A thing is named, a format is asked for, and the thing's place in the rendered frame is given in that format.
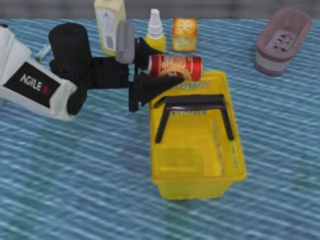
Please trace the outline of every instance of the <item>black label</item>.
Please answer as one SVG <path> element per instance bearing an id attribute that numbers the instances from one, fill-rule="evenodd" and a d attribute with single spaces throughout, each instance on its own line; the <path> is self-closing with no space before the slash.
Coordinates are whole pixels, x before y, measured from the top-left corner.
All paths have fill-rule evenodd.
<path id="1" fill-rule="evenodd" d="M 3 86 L 50 108 L 50 99 L 60 83 L 25 62 Z"/>

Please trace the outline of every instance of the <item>red can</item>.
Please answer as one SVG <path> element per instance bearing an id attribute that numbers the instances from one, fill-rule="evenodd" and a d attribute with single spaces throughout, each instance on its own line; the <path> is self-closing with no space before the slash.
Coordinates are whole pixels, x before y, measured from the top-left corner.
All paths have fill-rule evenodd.
<path id="1" fill-rule="evenodd" d="M 148 72 L 151 76 L 178 76 L 185 81 L 197 82 L 203 75 L 202 58 L 199 56 L 149 56 Z"/>

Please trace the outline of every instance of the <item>mustard bottle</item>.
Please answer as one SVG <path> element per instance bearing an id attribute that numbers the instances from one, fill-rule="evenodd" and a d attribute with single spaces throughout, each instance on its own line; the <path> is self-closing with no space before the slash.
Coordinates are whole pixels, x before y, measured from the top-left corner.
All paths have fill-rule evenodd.
<path id="1" fill-rule="evenodd" d="M 148 33 L 145 35 L 144 40 L 150 47 L 163 53 L 166 52 L 166 36 L 163 33 L 160 12 L 158 9 L 151 9 Z"/>
<path id="2" fill-rule="evenodd" d="M 102 51 L 116 55 L 117 28 L 121 20 L 126 20 L 124 0 L 94 0 L 94 11 Z"/>

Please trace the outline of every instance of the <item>gray tabletop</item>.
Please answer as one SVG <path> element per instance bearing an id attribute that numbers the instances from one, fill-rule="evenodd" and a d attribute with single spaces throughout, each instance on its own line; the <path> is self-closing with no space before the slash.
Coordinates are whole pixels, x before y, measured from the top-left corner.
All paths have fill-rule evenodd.
<path id="1" fill-rule="evenodd" d="M 60 20 L 6 19 L 33 56 Z M 86 27 L 103 56 L 96 22 Z M 137 36 L 146 20 L 133 20 Z M 11 102 L 0 111 L 2 240 L 320 239 L 320 21 L 281 77 L 253 67 L 266 20 L 200 20 L 195 55 L 227 73 L 247 179 L 219 199 L 163 200 L 151 181 L 148 109 L 93 90 L 65 123 Z M 164 20 L 170 45 L 171 20 Z M 50 53 L 43 64 L 48 66 Z"/>

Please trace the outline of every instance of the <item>yellow bin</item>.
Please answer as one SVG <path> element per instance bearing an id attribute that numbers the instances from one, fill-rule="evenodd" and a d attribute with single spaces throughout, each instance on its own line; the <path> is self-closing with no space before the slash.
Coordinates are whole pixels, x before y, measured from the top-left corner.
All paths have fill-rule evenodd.
<path id="1" fill-rule="evenodd" d="M 149 104 L 152 181 L 168 200 L 218 198 L 246 178 L 226 74 L 206 71 Z"/>

